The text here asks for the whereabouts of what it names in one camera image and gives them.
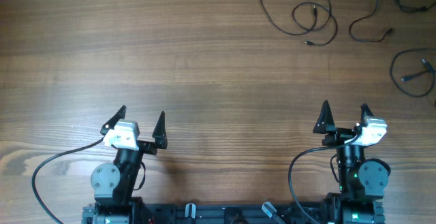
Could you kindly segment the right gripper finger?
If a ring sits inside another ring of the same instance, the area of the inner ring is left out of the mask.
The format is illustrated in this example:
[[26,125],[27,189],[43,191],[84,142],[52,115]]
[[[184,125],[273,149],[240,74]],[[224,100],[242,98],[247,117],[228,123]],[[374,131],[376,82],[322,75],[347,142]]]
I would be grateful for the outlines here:
[[373,113],[366,103],[362,104],[360,109],[361,109],[360,122],[367,123],[367,119],[372,118]]
[[322,104],[319,118],[313,128],[313,133],[327,134],[335,132],[335,124],[328,100]]

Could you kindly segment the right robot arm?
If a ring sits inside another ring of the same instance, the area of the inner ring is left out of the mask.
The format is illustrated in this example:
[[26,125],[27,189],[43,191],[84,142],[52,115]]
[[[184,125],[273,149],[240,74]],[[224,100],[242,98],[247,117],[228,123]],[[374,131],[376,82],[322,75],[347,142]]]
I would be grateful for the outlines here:
[[381,159],[367,159],[364,150],[387,133],[384,119],[373,115],[368,105],[360,107],[360,122],[354,128],[336,127],[328,101],[324,101],[313,133],[322,134],[322,144],[336,150],[340,192],[329,193],[321,203],[321,223],[381,224],[386,222],[381,199],[391,174]]

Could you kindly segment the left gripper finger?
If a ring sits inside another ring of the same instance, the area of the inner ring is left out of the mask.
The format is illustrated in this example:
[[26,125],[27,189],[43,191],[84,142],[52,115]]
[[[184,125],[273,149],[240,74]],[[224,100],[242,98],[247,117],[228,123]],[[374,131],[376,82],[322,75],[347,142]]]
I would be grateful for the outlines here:
[[152,134],[152,138],[155,140],[156,147],[159,149],[167,149],[168,146],[165,116],[165,112],[162,111]]
[[125,118],[125,114],[127,111],[126,105],[121,106],[121,108],[112,116],[108,121],[106,121],[100,130],[102,135],[106,135],[111,129],[114,129],[114,126],[120,119]]

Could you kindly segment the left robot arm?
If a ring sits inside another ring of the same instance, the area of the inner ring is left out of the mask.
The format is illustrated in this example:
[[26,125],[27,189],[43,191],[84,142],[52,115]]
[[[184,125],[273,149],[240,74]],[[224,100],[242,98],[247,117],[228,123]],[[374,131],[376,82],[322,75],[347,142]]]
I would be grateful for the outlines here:
[[141,197],[134,197],[140,169],[145,168],[145,154],[156,155],[159,149],[168,146],[165,128],[165,113],[159,115],[153,130],[152,142],[139,140],[140,130],[136,121],[125,118],[127,107],[102,125],[103,143],[117,149],[112,163],[97,166],[91,174],[95,204],[83,208],[82,223],[88,224],[133,224],[154,223],[155,217]]

